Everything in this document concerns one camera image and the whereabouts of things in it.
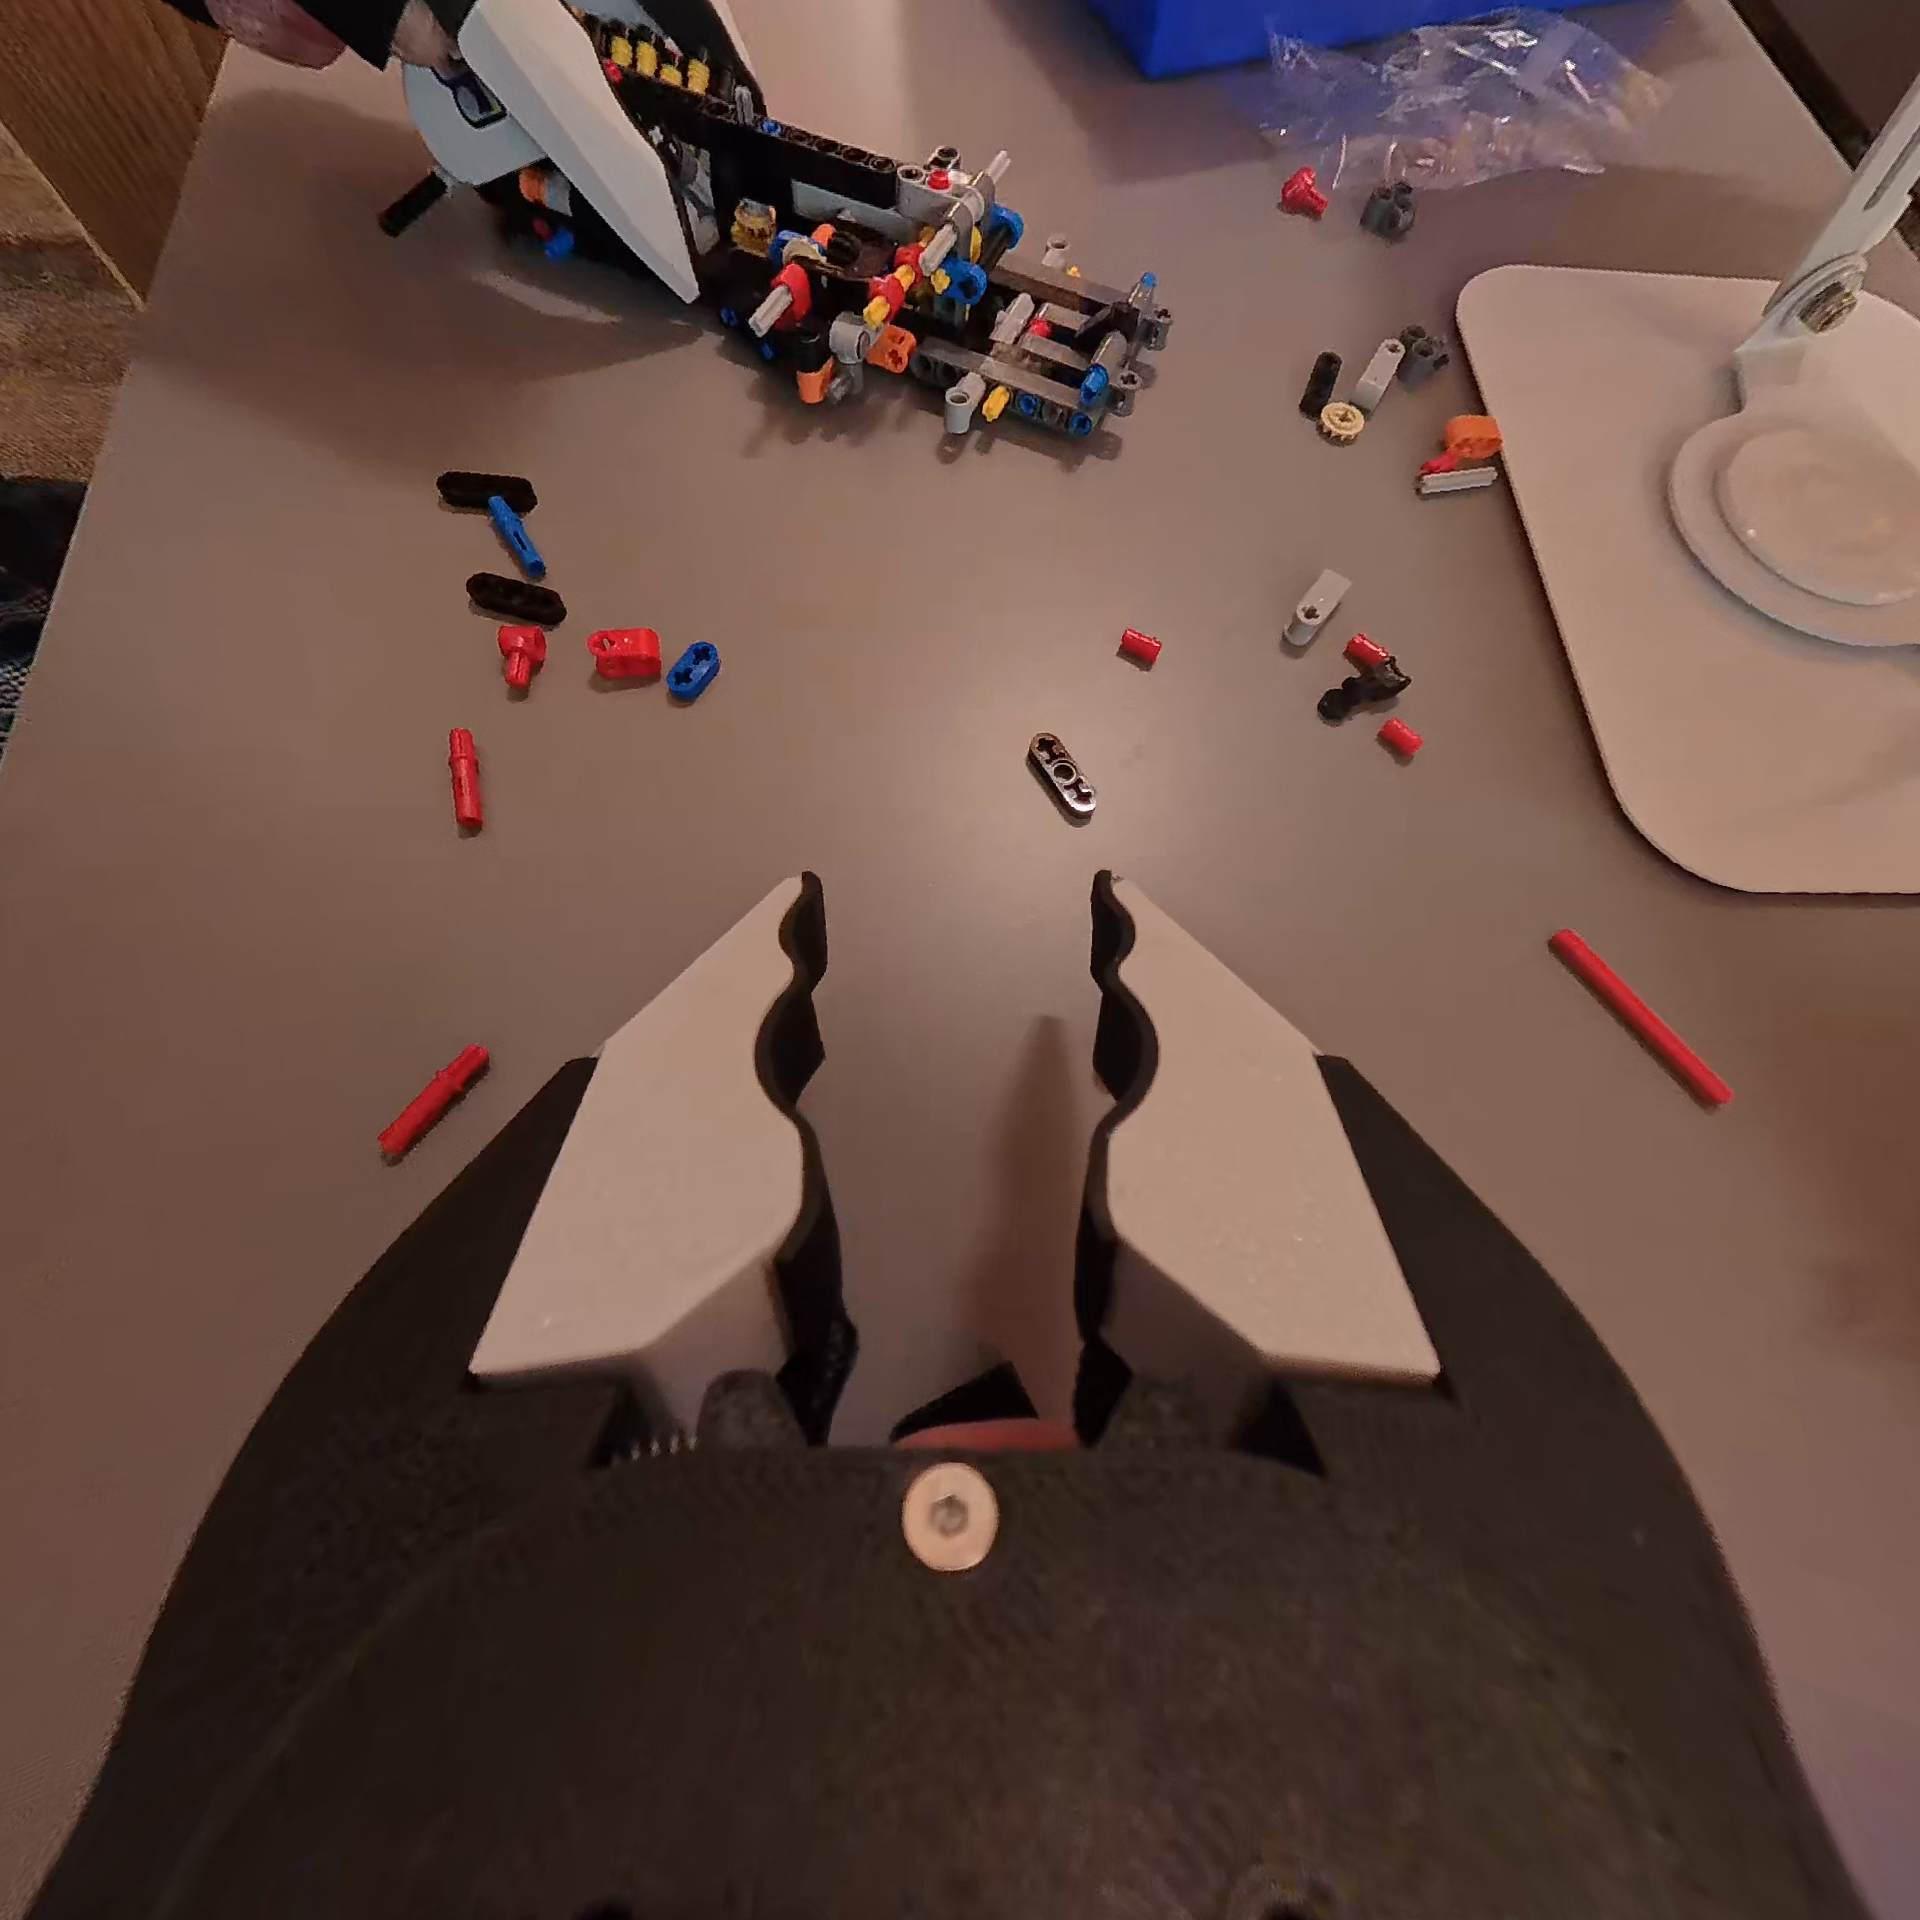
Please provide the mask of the wooden door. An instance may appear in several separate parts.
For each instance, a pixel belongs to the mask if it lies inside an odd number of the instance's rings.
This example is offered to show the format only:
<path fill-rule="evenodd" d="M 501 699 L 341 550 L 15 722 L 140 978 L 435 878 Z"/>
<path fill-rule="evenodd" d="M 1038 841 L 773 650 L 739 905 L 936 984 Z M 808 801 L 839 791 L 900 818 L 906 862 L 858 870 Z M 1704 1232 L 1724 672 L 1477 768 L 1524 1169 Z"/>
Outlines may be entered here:
<path fill-rule="evenodd" d="M 5 3 L 5 131 L 146 298 L 227 38 L 160 3 Z"/>

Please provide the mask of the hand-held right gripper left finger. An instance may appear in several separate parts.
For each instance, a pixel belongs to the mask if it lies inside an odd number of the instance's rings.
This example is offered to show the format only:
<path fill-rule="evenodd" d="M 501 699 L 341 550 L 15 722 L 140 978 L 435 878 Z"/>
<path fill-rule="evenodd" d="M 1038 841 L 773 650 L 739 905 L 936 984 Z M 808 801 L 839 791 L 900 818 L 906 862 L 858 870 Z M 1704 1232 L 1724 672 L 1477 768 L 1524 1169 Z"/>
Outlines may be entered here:
<path fill-rule="evenodd" d="M 470 1354 L 482 1386 L 622 1386 L 653 1428 L 767 1375 L 829 1439 L 858 1358 L 821 1143 L 826 890 L 782 881 L 599 1048 Z"/>

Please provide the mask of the labelled blue storage bin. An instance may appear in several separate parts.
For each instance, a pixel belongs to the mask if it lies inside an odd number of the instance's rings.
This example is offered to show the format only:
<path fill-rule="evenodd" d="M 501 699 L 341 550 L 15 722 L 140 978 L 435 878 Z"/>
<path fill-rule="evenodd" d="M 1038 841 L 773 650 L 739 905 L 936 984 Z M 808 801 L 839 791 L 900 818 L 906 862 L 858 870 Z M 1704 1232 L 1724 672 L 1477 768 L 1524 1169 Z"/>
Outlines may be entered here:
<path fill-rule="evenodd" d="M 1510 10 L 1579 12 L 1586 3 L 1086 3 L 1148 80 L 1247 64 L 1274 38 L 1347 48 Z"/>

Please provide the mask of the long red lego axle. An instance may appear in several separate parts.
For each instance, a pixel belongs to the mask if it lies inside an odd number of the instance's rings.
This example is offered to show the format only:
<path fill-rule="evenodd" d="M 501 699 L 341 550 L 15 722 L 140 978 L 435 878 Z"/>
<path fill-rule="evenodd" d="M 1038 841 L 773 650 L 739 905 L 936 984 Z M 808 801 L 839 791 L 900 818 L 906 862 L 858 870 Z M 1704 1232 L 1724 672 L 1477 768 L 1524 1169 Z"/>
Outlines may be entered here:
<path fill-rule="evenodd" d="M 1548 939 L 1552 959 L 1570 971 L 1595 1002 L 1653 1056 L 1696 1105 L 1719 1112 L 1734 1091 L 1662 1020 L 1626 978 L 1575 931 L 1559 929 Z"/>

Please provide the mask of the white book stand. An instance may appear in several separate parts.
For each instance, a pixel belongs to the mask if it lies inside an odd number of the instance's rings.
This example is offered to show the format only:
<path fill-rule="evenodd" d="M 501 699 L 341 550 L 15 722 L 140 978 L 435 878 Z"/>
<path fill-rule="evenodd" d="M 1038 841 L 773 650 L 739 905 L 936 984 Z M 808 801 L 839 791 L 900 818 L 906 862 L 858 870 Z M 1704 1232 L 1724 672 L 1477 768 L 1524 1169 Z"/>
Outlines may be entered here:
<path fill-rule="evenodd" d="M 1910 87 L 1757 280 L 1494 268 L 1455 302 L 1626 818 L 1767 897 L 1918 892 L 1918 324 L 1866 290 Z"/>

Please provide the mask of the clear plastic bag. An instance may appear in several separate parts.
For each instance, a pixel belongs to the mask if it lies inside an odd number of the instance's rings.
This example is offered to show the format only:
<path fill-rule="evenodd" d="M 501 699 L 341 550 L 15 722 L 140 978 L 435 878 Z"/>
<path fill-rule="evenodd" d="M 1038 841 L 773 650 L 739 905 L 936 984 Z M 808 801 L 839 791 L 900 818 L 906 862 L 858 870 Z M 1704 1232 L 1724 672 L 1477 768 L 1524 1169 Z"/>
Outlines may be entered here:
<path fill-rule="evenodd" d="M 1327 194 L 1418 194 L 1506 176 L 1598 176 L 1630 156 L 1670 86 L 1570 15 L 1501 7 L 1334 48 L 1266 30 L 1261 134 Z"/>

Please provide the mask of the lego car chassis model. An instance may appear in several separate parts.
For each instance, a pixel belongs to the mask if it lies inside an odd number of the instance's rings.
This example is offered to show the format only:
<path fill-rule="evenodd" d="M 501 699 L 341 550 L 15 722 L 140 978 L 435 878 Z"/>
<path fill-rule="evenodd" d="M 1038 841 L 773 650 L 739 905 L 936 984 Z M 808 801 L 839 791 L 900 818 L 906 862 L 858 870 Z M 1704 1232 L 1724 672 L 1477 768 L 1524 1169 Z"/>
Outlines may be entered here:
<path fill-rule="evenodd" d="M 771 113 L 758 76 L 734 71 L 701 3 L 562 7 L 677 193 L 695 305 L 747 335 L 804 404 L 847 400 L 880 371 L 936 390 L 952 440 L 1013 418 L 1084 442 L 1134 412 L 1140 363 L 1170 335 L 1159 280 L 1120 290 L 1060 248 L 1021 251 L 1006 154 L 970 170 L 957 148 L 895 161 L 804 131 Z M 381 228 L 404 233 L 454 187 L 551 262 L 660 284 L 547 156 L 486 186 L 435 164 Z"/>

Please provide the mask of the long red lego pin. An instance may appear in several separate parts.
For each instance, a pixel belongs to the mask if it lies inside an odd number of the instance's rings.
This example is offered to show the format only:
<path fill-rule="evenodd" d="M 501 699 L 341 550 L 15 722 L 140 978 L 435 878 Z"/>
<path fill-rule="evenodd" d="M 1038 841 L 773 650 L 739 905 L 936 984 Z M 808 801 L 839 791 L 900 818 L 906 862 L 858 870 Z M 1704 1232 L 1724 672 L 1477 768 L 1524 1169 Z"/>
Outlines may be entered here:
<path fill-rule="evenodd" d="M 381 1162 L 403 1162 L 485 1080 L 488 1067 L 491 1056 L 486 1048 L 461 1048 L 378 1134 L 374 1143 Z"/>

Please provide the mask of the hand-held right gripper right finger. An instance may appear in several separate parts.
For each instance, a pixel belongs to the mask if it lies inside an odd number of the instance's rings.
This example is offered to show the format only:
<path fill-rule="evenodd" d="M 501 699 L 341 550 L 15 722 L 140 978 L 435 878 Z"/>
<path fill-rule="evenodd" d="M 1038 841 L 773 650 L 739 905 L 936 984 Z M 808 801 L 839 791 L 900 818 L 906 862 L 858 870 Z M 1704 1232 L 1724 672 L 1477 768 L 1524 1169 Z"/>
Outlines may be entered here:
<path fill-rule="evenodd" d="M 1443 1363 L 1327 1088 L 1326 1058 L 1142 887 L 1091 887 L 1092 1074 L 1071 1252 L 1071 1422 L 1138 1384 L 1205 1439 L 1287 1384 L 1427 1391 Z"/>

